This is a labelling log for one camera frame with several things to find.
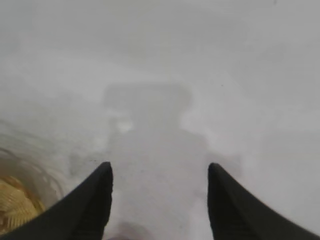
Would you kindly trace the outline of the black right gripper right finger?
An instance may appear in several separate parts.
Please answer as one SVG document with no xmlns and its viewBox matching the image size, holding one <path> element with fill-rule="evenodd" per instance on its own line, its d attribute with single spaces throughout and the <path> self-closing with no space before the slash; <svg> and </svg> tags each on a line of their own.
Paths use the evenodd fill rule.
<svg viewBox="0 0 320 240">
<path fill-rule="evenodd" d="M 318 240 L 239 184 L 217 163 L 208 167 L 207 208 L 215 240 Z"/>
</svg>

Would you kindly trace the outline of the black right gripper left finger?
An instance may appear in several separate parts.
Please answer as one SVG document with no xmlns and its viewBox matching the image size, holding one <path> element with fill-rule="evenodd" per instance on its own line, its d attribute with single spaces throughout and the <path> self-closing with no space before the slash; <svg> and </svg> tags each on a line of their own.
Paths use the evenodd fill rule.
<svg viewBox="0 0 320 240">
<path fill-rule="evenodd" d="M 2 240 L 101 240 L 108 224 L 113 170 L 100 164 L 62 200 Z"/>
</svg>

